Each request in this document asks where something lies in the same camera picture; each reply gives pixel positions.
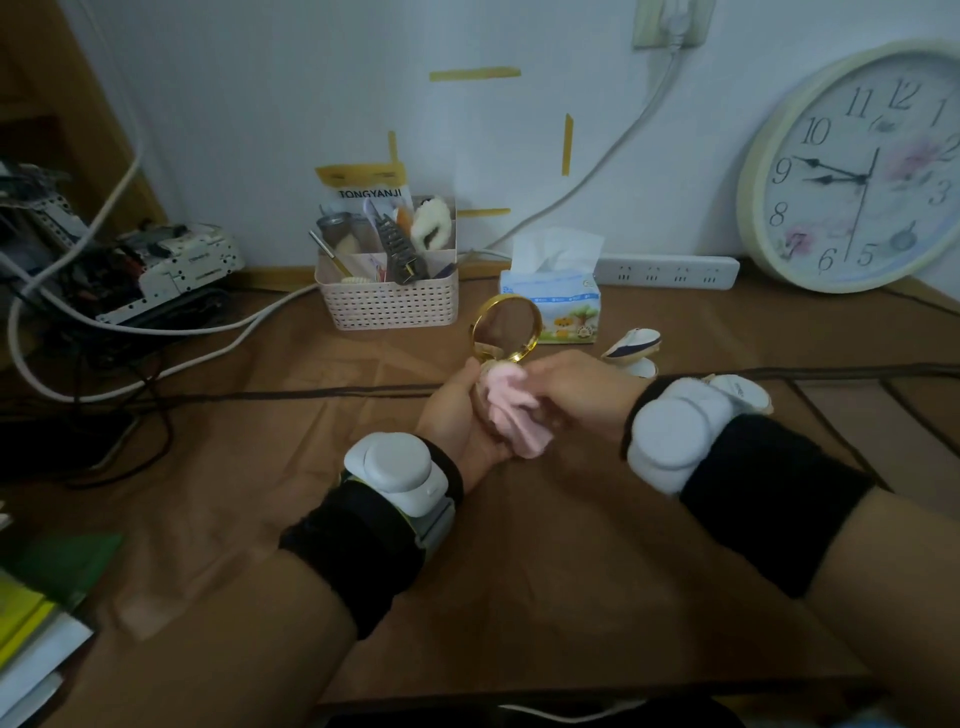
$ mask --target storage basket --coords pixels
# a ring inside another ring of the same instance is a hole
[[[448,247],[422,254],[432,276],[457,261],[456,213],[452,205],[451,211],[454,221]],[[351,271],[357,271],[369,269],[373,261],[386,265],[386,254],[344,255],[343,260]],[[341,331],[439,327],[457,320],[460,280],[456,269],[445,278],[419,280],[412,285],[339,283],[332,282],[337,274],[331,269],[329,258],[320,254],[315,279],[320,284],[333,325]]]

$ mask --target human hand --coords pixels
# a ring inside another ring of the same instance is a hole
[[[438,389],[420,414],[414,434],[438,448],[457,464],[464,493],[476,486],[497,463],[513,456],[506,443],[494,439],[473,410],[470,391],[480,378],[480,362],[473,357]]]
[[[614,442],[652,379],[630,376],[585,352],[570,350],[524,364],[525,389],[545,397],[580,425]]]

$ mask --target wall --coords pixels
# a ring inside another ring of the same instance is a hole
[[[115,75],[77,4],[60,0],[108,97]],[[170,215],[233,231],[252,265],[315,250],[313,168],[386,161],[415,192],[512,214],[461,223],[485,246],[563,194],[640,110],[663,52],[633,51],[635,0],[89,0],[135,88],[147,172]],[[608,252],[738,254],[735,180],[787,91],[850,53],[912,36],[960,40],[955,0],[718,0],[649,123],[539,225],[601,233]],[[429,83],[511,65],[520,78]],[[575,120],[561,176],[564,115]],[[960,252],[924,272],[960,298]]]

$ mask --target clock hand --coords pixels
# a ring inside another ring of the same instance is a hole
[[[823,185],[833,184],[834,182],[856,182],[857,184],[864,184],[866,181],[866,175],[857,175],[856,177],[834,177],[833,175],[824,175],[823,177],[804,177],[804,182],[819,182]]]
[[[830,170],[830,172],[839,172],[841,175],[847,175],[847,177],[853,178],[860,184],[864,183],[868,177],[868,175],[858,175],[856,172],[848,172],[846,169],[840,169],[839,167],[831,167],[829,164],[823,164],[819,159],[815,157],[808,158],[808,157],[797,157],[797,155],[793,155],[793,159],[799,159],[801,162],[805,162],[806,164],[813,167],[814,169],[816,169],[817,167],[823,167],[824,169]]]
[[[847,243],[847,251],[843,253],[843,261],[846,263],[850,257],[850,248],[853,247],[853,236],[856,235],[856,224],[860,222],[860,213],[863,212],[863,204],[867,201],[867,189],[870,187],[870,177],[874,175],[876,167],[876,158],[880,156],[880,148],[877,147],[874,152],[874,160],[870,163],[870,171],[867,173],[867,180],[863,183],[863,192],[860,194],[860,207],[856,209],[856,217],[853,218],[853,228],[850,231],[850,242]]]

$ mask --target wall socket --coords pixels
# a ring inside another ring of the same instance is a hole
[[[600,285],[646,288],[733,288],[740,262],[725,255],[612,255],[597,261]]]
[[[693,13],[690,31],[684,38],[684,48],[703,45],[707,39],[715,0],[689,0]],[[636,0],[634,15],[634,48],[666,48],[670,37],[660,26],[665,0]]]

